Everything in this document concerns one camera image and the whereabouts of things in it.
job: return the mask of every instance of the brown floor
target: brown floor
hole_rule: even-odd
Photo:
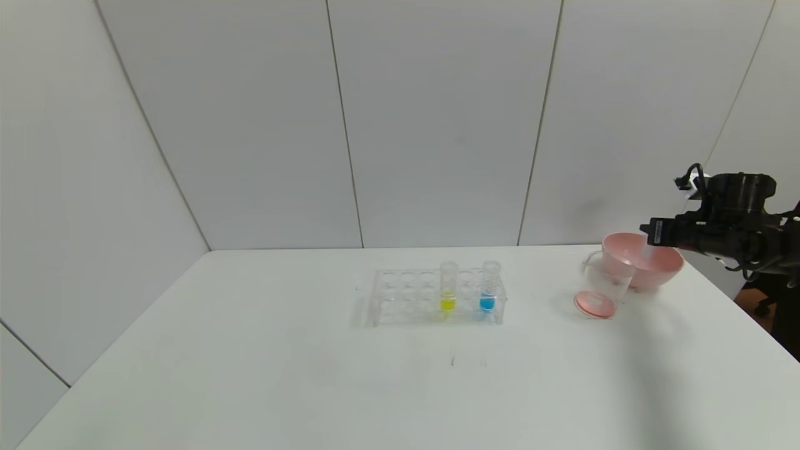
[[[758,306],[758,302],[765,299],[766,295],[764,295],[758,289],[745,289],[739,292],[739,295],[736,295],[736,304],[739,305],[741,309],[743,309],[750,317],[753,318],[762,328],[769,332],[772,330],[772,319],[774,318],[774,309],[775,306],[770,306],[770,314],[767,317],[757,317],[753,310],[755,307]]]

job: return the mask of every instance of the test tube with blue liquid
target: test tube with blue liquid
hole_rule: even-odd
[[[494,303],[497,301],[500,292],[500,263],[497,261],[486,261],[483,263],[483,280],[481,282],[480,307],[483,311],[494,310]]]

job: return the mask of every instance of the bowl rim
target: bowl rim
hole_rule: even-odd
[[[614,255],[614,253],[612,253],[611,251],[608,251],[608,250],[607,250],[608,246],[606,245],[606,240],[607,240],[608,238],[610,238],[611,236],[616,236],[616,235],[633,235],[633,236],[637,236],[637,237],[639,237],[639,238],[641,238],[641,239],[645,239],[645,236],[644,236],[644,235],[641,235],[641,234],[639,234],[639,233],[631,233],[630,231],[616,231],[615,233],[609,233],[608,235],[606,235],[606,237],[604,237],[604,238],[602,239],[602,242],[600,242],[600,245],[602,246],[602,249],[603,249],[603,251],[604,251],[604,252],[606,252],[606,253],[608,253],[609,255],[613,256],[615,259],[619,259],[619,258],[617,258],[617,256],[616,256],[616,255]],[[680,272],[680,271],[683,269],[683,267],[686,265],[686,258],[684,258],[684,257],[683,257],[683,255],[681,255],[681,252],[680,252],[680,251],[678,251],[678,249],[677,249],[677,248],[675,248],[675,247],[662,247],[662,248],[669,249],[669,250],[670,250],[670,251],[672,251],[672,252],[673,252],[675,255],[678,255],[678,257],[681,259],[681,265],[680,265],[680,266],[678,266],[678,268],[677,268],[677,269],[675,269],[675,270],[673,270],[673,271],[659,271],[659,270],[655,270],[655,269],[645,269],[645,268],[643,268],[643,267],[639,267],[639,266],[638,266],[638,265],[636,265],[635,263],[633,264],[634,268],[635,268],[637,271],[651,272],[651,273],[673,273],[673,272],[674,272],[674,273],[678,273],[678,272]]]

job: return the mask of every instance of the pink bowl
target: pink bowl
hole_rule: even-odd
[[[683,268],[683,256],[672,247],[653,247],[650,260],[642,261],[640,253],[645,236],[636,233],[613,233],[602,241],[602,261],[612,270],[620,264],[636,268],[631,287],[654,289],[670,281]]]

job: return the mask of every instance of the yellow liquid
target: yellow liquid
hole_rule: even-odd
[[[453,311],[455,309],[455,292],[444,291],[442,293],[442,302],[440,304],[442,311]]]

